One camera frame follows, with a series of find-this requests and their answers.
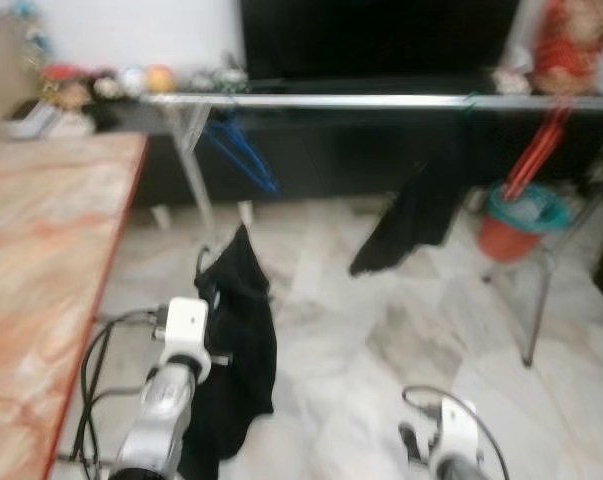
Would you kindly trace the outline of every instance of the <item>tile floor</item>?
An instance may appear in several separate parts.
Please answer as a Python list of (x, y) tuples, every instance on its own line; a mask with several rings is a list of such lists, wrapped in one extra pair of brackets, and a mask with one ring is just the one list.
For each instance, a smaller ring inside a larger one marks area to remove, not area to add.
[[(404, 420), (426, 436), (431, 431), (401, 400), (402, 386), (418, 383), (476, 404), (513, 480), (603, 480), (603, 296), (588, 272), (603, 244), (603, 205), (562, 256), (530, 370), (519, 356), (526, 321), (509, 305), (531, 304), (534, 266), (482, 283), (490, 262), (476, 247), (477, 219), (461, 211), (445, 246), (422, 247), (392, 271), (353, 279), (347, 267), (380, 208), (379, 199), (256, 207), (250, 233), (272, 283), (279, 346), (275, 414), (252, 424), (239, 455), (222, 464), (221, 480), (428, 478), (408, 464), (397, 434)], [(170, 232), (142, 213), (126, 229), (104, 313), (194, 294), (203, 243), (196, 213), (174, 212)], [(220, 207), (216, 215), (229, 238), (235, 209)], [(145, 330), (117, 332), (100, 385), (141, 383), (160, 350)], [(134, 401), (97, 409), (104, 458), (115, 455)], [(75, 398), (63, 451), (79, 403)], [(486, 472), (501, 478), (482, 446)], [(52, 478), (81, 476), (58, 463)]]

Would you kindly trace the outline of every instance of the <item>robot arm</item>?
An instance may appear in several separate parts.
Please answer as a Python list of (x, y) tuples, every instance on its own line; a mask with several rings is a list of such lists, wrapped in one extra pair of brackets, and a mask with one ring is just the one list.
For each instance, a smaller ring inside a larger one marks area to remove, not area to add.
[(170, 302), (159, 367), (141, 394), (109, 480), (175, 478), (192, 398), (210, 372), (210, 356), (203, 344), (207, 313), (203, 300), (178, 297)]

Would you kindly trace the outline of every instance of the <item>black cloth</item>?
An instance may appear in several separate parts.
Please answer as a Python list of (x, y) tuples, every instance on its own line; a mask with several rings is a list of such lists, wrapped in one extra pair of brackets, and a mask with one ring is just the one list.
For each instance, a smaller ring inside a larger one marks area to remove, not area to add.
[[(542, 111), (466, 111), (445, 123), (456, 139), (430, 152), (382, 215), (350, 265), (350, 274), (392, 268), (418, 245), (438, 245), (446, 236), (470, 186), (503, 181), (542, 125)], [(603, 111), (574, 111), (561, 143), (535, 181), (568, 179), (582, 185), (603, 147)]]
[(216, 262), (197, 275), (195, 285), (210, 306), (206, 349), (231, 354), (232, 362), (213, 365), (197, 387), (178, 471), (185, 480), (215, 480), (219, 460), (236, 455), (252, 420), (273, 412), (277, 344), (270, 285), (245, 226)]

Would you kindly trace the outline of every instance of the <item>television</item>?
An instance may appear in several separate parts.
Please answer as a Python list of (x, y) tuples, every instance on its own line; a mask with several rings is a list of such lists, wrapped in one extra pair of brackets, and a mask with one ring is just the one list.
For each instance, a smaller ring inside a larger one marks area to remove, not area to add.
[(250, 80), (475, 74), (518, 0), (240, 0)]

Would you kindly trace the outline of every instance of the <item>wire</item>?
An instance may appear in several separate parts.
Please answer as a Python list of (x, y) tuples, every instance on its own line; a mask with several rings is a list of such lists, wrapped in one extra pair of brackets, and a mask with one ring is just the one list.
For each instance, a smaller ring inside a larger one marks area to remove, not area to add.
[(429, 385), (413, 385), (411, 387), (405, 387), (403, 389), (403, 392), (401, 393), (401, 396), (403, 397), (403, 401), (405, 403), (407, 403), (409, 406), (411, 406), (412, 408), (414, 408), (414, 409), (416, 409), (418, 411), (421, 411), (423, 407), (420, 406), (420, 405), (417, 405), (416, 403), (414, 403), (413, 401), (411, 401), (408, 398), (409, 394), (414, 393), (414, 392), (418, 392), (418, 391), (428, 392), (428, 393), (434, 393), (434, 394), (439, 395), (441, 397), (445, 397), (445, 398), (447, 398), (449, 400), (452, 400), (465, 413), (467, 413), (468, 415), (470, 415), (470, 417), (472, 417), (472, 419), (475, 422), (477, 422), (477, 425), (479, 426), (479, 428), (481, 429), (481, 431), (483, 432), (483, 434), (488, 438), (488, 440), (492, 444), (492, 448), (494, 449), (494, 453), (497, 454), (497, 458), (499, 459), (499, 463), (501, 464), (501, 471), (503, 472), (503, 478), (505, 480), (510, 480), (510, 474), (508, 473), (508, 467), (506, 467), (506, 465), (505, 465), (505, 458), (503, 457), (503, 453), (501, 452), (501, 449), (499, 448), (499, 444), (497, 443), (496, 439), (492, 435), (492, 432), (490, 432), (490, 430), (488, 429), (488, 427), (486, 426), (486, 424), (483, 423), (483, 420), (481, 420), (481, 418), (479, 418), (479, 416), (475, 412), (473, 412), (472, 409), (470, 409), (458, 397), (455, 397), (451, 393), (446, 392), (445, 390), (441, 390), (440, 388), (437, 388), (437, 387), (431, 387)]
[(99, 344), (99, 341), (105, 341), (106, 337), (112, 332), (112, 329), (118, 324), (152, 324), (156, 321), (155, 311), (154, 310), (133, 310), (130, 312), (126, 312), (123, 315), (110, 320), (107, 324), (97, 333), (97, 335), (92, 339), (88, 348), (86, 350), (85, 356), (83, 357), (83, 361), (81, 362), (81, 372), (80, 372), (80, 384), (81, 384), (81, 399), (83, 400), (83, 411), (81, 413), (81, 419), (79, 420), (79, 427), (77, 429), (77, 438), (80, 439), (80, 448), (77, 452), (79, 455), (79, 461), (83, 465), (83, 471), (87, 480), (94, 480), (88, 470), (87, 459), (85, 457), (85, 426), (88, 426), (88, 432), (90, 433), (90, 440), (92, 442), (92, 465), (95, 467), (96, 473), (95, 478), (99, 478), (100, 472), (100, 461), (99, 461), (99, 442), (96, 434), (96, 428), (94, 426), (94, 420), (92, 418), (92, 406), (95, 403), (95, 400), (103, 398), (103, 396), (97, 396), (93, 398), (90, 402), (88, 402), (88, 363), (90, 361), (90, 357), (94, 352), (94, 349)]

